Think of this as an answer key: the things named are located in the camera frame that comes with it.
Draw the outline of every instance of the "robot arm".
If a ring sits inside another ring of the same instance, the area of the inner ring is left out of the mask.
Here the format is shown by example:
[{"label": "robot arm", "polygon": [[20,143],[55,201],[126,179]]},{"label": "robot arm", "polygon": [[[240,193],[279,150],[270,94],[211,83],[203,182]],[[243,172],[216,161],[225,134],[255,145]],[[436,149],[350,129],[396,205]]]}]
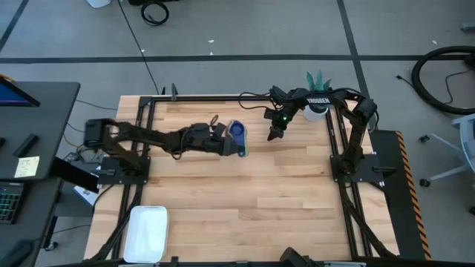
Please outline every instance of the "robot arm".
[{"label": "robot arm", "polygon": [[[211,124],[195,123],[178,131],[163,133],[134,126],[129,122],[116,122],[113,119],[90,119],[86,122],[84,146],[101,149],[110,157],[120,159],[129,169],[140,169],[140,157],[135,151],[127,151],[119,142],[134,141],[161,147],[175,159],[179,159],[185,151],[203,151],[216,153],[221,156],[241,154],[245,151],[244,142],[235,136],[236,131],[223,132],[228,128],[242,128],[238,121],[231,122],[227,127],[217,123],[217,116]],[[118,128],[112,133],[112,127]]]},{"label": "robot arm", "polygon": [[[358,91],[349,88],[324,92],[310,92],[304,88],[296,88],[285,93],[276,86],[270,89],[269,98],[281,107],[275,110],[267,108],[264,113],[264,118],[272,120],[268,141],[284,136],[287,125],[299,109],[303,110],[307,105],[335,106],[353,127],[348,147],[341,155],[340,169],[347,175],[354,174],[358,170],[364,158],[361,147],[364,132],[377,108],[372,99],[367,99]],[[351,111],[346,100],[356,101],[358,104]]]}]

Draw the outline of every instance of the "wooden tabletop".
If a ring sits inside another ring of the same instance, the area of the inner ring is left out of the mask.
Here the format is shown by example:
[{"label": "wooden tabletop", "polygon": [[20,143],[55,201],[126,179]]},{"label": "wooden tabletop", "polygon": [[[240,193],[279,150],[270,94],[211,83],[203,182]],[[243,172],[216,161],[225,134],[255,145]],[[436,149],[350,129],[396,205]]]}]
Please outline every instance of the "wooden tabletop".
[{"label": "wooden tabletop", "polygon": [[[122,96],[117,120],[135,123],[139,98]],[[167,254],[162,261],[169,262],[172,256],[195,262],[278,261],[289,246],[314,260],[349,260],[325,119],[308,122],[299,111],[283,139],[267,142],[270,121],[263,118],[263,109],[244,110],[237,102],[159,102],[153,129],[175,131],[209,122],[215,114],[224,124],[238,119],[246,126],[247,158],[189,151],[176,161],[161,148],[150,151],[150,178],[142,205],[162,205],[170,213]],[[334,113],[332,117],[337,125]],[[349,136],[351,125],[347,120],[345,125]],[[372,151],[368,135],[363,146],[365,153]],[[368,225],[397,254],[383,193],[368,184],[358,185]],[[116,185],[97,203],[85,258],[97,253],[114,230],[121,196],[122,186]],[[353,225],[363,255],[354,221]]]}]

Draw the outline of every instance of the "white plastic container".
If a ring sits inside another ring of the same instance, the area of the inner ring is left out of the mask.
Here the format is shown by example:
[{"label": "white plastic container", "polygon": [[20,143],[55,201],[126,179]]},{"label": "white plastic container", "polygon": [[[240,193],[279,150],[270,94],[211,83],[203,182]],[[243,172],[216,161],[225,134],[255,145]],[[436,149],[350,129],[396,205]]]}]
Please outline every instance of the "white plastic container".
[{"label": "white plastic container", "polygon": [[88,0],[88,3],[94,8],[99,8],[110,4],[111,0]]},{"label": "white plastic container", "polygon": [[169,221],[165,207],[132,208],[124,260],[127,263],[158,263],[166,253]]},{"label": "white plastic container", "polygon": [[316,113],[315,111],[312,110],[310,105],[305,106],[304,108],[304,117],[305,119],[311,121],[311,122],[317,122],[321,120],[322,118],[325,117],[325,114],[328,112],[328,108],[325,109],[323,113]]}]

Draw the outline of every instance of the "potted plant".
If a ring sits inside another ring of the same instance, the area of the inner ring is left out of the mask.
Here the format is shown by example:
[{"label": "potted plant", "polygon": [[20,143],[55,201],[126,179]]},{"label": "potted plant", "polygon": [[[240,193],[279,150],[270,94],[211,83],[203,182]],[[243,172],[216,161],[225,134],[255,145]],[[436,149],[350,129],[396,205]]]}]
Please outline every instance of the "potted plant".
[{"label": "potted plant", "polygon": [[[312,74],[307,72],[307,82],[309,83],[309,90],[313,91],[326,91],[330,88],[330,82],[332,81],[329,79],[325,83],[323,83],[324,75],[321,70],[318,72],[318,75],[315,78],[315,82],[313,81]],[[310,104],[305,106],[304,108],[304,117],[311,122],[316,122],[321,119],[326,113],[328,112],[328,107],[325,105],[319,104]]]}]

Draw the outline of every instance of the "yellow sticky note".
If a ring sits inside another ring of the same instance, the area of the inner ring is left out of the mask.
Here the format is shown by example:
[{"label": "yellow sticky note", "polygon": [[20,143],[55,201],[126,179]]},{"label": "yellow sticky note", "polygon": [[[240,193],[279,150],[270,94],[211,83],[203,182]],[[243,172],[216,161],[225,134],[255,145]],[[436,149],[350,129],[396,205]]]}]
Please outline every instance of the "yellow sticky note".
[{"label": "yellow sticky note", "polygon": [[16,166],[15,178],[35,176],[38,163],[39,156],[20,158]]}]

